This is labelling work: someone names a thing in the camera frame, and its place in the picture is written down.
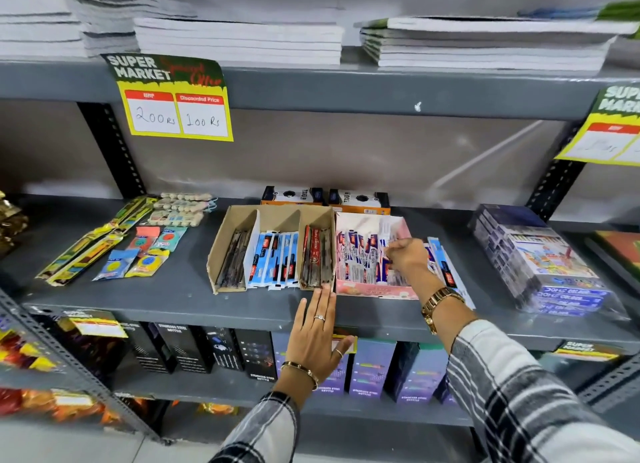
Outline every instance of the gold watch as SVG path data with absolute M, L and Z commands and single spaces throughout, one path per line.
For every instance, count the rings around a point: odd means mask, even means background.
M 431 330 L 431 334 L 433 335 L 436 335 L 438 332 L 436 331 L 436 326 L 433 324 L 433 318 L 431 315 L 433 314 L 433 310 L 436 309 L 436 306 L 438 306 L 438 304 L 447 297 L 456 298 L 463 303 L 465 302 L 465 299 L 453 289 L 440 288 L 433 293 L 433 295 L 431 295 L 427 302 L 422 306 L 422 316 L 424 317 L 424 321 L 427 322 L 427 325 Z

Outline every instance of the bracelet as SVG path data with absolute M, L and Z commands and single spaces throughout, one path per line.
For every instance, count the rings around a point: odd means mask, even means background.
M 314 381 L 314 388 L 312 389 L 313 391 L 315 391 L 318 388 L 318 385 L 320 383 L 320 381 L 318 380 L 318 378 L 314 375 L 314 373 L 309 370 L 308 368 L 297 364 L 296 362 L 290 362 L 290 361 L 286 361 L 282 364 L 282 367 L 293 367 L 294 369 L 298 369 L 298 370 L 302 370 L 305 374 L 307 374 L 309 377 L 311 377 L 311 380 Z

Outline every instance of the pink box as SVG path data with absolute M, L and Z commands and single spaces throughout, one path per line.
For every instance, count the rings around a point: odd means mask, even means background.
M 411 237 L 411 233 L 409 233 L 409 228 L 404 221 L 404 217 L 345 212 L 337 212 L 335 214 L 335 232 L 338 234 L 341 232 L 347 233 L 349 230 L 355 230 L 360 235 L 368 236 L 370 234 L 379 234 L 381 221 L 388 222 L 390 226 L 391 239 L 404 239 Z M 336 242 L 336 249 L 340 249 L 338 242 Z M 336 252 L 336 255 L 338 259 L 340 257 L 340 252 Z M 415 291 L 409 286 L 384 286 L 364 282 L 344 281 L 338 279 L 337 273 L 335 292 L 339 295 L 347 296 L 409 300 L 418 299 Z

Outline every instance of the tile floor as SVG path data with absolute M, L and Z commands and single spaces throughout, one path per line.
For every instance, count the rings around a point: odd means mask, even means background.
M 16 463 L 207 463 L 216 444 L 163 446 L 142 436 L 63 425 L 0 421 L 0 460 Z M 346 459 L 296 455 L 294 463 L 347 463 Z

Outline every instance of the black and white plaid shirt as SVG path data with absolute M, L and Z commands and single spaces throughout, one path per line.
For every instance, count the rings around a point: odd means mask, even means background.
M 473 418 L 494 463 L 640 463 L 638 443 L 606 426 L 492 323 L 477 320 L 462 329 L 447 374 L 452 394 Z M 282 393 L 267 394 L 212 463 L 287 463 L 299 426 L 293 401 Z

